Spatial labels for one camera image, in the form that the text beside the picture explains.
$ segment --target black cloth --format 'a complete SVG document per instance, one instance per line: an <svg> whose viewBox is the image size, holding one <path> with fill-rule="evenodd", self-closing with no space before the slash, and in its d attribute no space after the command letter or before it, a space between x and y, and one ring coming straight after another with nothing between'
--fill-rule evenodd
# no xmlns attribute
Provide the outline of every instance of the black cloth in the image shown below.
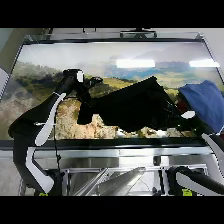
<svg viewBox="0 0 224 224"><path fill-rule="evenodd" d="M119 126L132 132L143 127L155 130L175 127L180 113L156 77L94 99L94 106L82 103L78 124L88 124L93 114L99 114L105 125Z"/></svg>

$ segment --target blue fabric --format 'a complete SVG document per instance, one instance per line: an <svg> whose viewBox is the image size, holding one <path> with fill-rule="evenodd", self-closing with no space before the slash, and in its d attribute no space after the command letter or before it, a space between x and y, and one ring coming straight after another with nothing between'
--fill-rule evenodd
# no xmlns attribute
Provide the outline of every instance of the blue fabric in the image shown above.
<svg viewBox="0 0 224 224"><path fill-rule="evenodd" d="M224 98L215 83L187 84L179 88L192 110L217 133L224 125Z"/></svg>

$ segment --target sky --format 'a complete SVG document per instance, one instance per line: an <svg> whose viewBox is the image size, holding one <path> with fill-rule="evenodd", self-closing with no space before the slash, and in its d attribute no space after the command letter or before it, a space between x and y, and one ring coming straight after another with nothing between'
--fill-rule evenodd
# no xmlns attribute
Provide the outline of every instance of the sky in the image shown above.
<svg viewBox="0 0 224 224"><path fill-rule="evenodd" d="M211 58L203 43L57 43L24 45L18 60L60 70L81 65L115 64L116 59L150 59L155 62Z"/></svg>

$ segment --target robotic arm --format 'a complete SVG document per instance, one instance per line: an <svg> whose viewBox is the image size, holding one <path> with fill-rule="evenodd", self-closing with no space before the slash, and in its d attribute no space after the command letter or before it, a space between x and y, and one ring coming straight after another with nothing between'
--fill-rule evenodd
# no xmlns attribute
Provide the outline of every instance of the robotic arm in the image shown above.
<svg viewBox="0 0 224 224"><path fill-rule="evenodd" d="M54 180L34 160L36 147L49 138L57 107L72 90L77 91L80 101L89 102L88 89L102 82L101 78L84 80L79 69L65 70L63 75L55 91L43 103L21 115L9 128L9 135L14 138L13 161L22 179L27 186L45 193L52 189Z"/></svg>

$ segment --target black garment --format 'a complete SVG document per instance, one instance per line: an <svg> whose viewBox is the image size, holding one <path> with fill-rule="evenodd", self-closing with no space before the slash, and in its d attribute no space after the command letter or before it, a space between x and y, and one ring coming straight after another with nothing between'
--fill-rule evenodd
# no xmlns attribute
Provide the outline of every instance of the black garment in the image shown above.
<svg viewBox="0 0 224 224"><path fill-rule="evenodd" d="M88 124L99 114L104 124L127 132L143 127L156 130L175 127L180 113L155 77L94 99L94 106L82 103L78 124Z"/></svg>

